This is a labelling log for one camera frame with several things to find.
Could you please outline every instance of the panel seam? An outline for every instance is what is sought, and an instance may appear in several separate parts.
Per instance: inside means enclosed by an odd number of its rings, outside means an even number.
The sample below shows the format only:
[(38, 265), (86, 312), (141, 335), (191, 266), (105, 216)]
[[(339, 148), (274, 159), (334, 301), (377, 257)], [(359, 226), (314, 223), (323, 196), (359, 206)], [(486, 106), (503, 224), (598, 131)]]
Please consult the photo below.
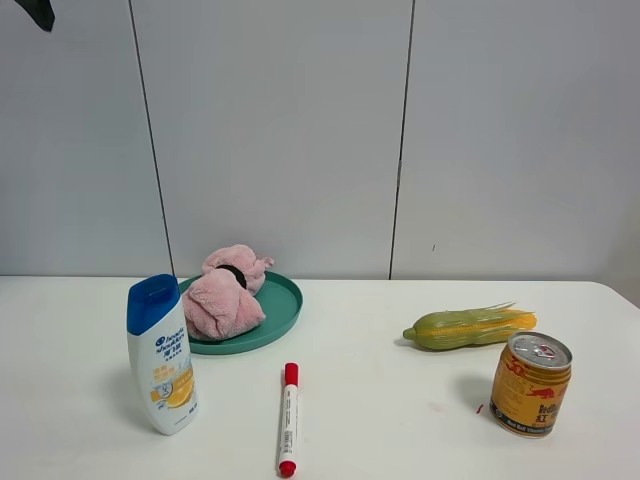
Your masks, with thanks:
[(416, 11), (416, 0), (411, 1), (411, 20), (409, 26), (409, 45), (407, 47), (407, 69), (404, 79), (404, 99), (402, 103), (402, 125), (400, 127), (400, 153), (398, 154), (398, 173), (396, 176), (396, 198), (393, 209), (393, 229), (391, 232), (391, 255), (389, 257), (389, 280), (393, 275), (393, 255), (396, 248), (396, 227), (398, 225), (398, 199), (400, 198), (400, 178), (402, 176), (402, 154), (404, 150), (404, 129), (407, 118), (407, 97), (409, 93), (409, 73), (411, 71), (411, 48), (413, 47), (413, 23)]
[(153, 165), (156, 172), (156, 184), (158, 185), (160, 209), (162, 210), (162, 223), (164, 225), (164, 235), (167, 242), (167, 252), (169, 253), (169, 263), (171, 264), (171, 273), (175, 276), (176, 271), (173, 266), (173, 254), (171, 252), (171, 242), (169, 241), (169, 229), (167, 228), (167, 216), (164, 209), (162, 185), (160, 183), (160, 173), (158, 172), (158, 159), (156, 157), (156, 143), (153, 139), (153, 129), (151, 128), (151, 116), (149, 115), (149, 101), (147, 100), (147, 87), (144, 83), (144, 74), (142, 72), (142, 59), (140, 58), (140, 45), (138, 43), (138, 31), (136, 30), (136, 22), (133, 16), (133, 5), (131, 4), (131, 0), (127, 0), (127, 3), (129, 4), (129, 17), (131, 18), (131, 29), (133, 31), (133, 43), (135, 45), (136, 58), (138, 60), (138, 72), (140, 74), (140, 86), (142, 87), (142, 98), (144, 100), (144, 110), (147, 116), (147, 128), (149, 130), (149, 141), (151, 142), (151, 155), (153, 156)]

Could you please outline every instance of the corn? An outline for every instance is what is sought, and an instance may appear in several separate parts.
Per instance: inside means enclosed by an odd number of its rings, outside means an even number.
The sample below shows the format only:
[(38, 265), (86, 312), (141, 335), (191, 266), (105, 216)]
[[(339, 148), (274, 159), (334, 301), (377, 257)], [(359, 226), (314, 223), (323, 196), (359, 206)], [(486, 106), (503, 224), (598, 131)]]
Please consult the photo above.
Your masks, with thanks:
[(512, 309), (513, 305), (430, 313), (402, 336), (434, 350), (504, 342), (516, 332), (533, 329), (537, 323), (533, 313)]

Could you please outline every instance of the red marker tip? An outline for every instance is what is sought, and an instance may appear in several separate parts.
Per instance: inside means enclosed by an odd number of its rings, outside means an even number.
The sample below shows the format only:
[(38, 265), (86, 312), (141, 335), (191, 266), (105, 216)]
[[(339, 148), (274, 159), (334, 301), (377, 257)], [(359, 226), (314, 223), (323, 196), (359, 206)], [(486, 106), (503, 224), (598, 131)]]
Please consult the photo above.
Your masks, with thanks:
[(286, 461), (280, 464), (280, 475), (282, 475), (283, 478), (291, 478), (294, 473), (296, 473), (295, 463)]

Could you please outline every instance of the energy drink can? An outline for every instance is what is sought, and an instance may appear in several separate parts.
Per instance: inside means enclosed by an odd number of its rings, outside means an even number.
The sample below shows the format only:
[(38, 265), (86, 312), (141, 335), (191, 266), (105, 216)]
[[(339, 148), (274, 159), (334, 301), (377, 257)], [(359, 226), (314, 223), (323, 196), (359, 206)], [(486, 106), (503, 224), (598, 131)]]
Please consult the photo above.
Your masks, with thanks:
[(544, 437), (556, 423), (571, 378), (572, 355), (555, 338), (512, 335), (498, 362), (491, 412), (500, 426), (525, 437)]

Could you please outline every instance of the teal plate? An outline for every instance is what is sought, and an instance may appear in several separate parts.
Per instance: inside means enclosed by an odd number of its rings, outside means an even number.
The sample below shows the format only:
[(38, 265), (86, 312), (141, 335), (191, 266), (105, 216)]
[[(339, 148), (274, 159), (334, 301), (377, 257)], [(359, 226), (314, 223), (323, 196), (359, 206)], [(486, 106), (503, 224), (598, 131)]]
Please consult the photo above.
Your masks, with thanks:
[[(247, 333), (220, 342), (206, 342), (189, 337), (192, 353), (229, 355), (248, 352), (277, 340), (293, 327), (302, 308), (302, 292), (287, 277), (273, 272), (266, 272), (266, 275), (267, 279), (256, 295), (256, 300), (267, 316), (264, 322)], [(200, 276), (181, 282), (180, 293), (184, 293), (198, 278)]]

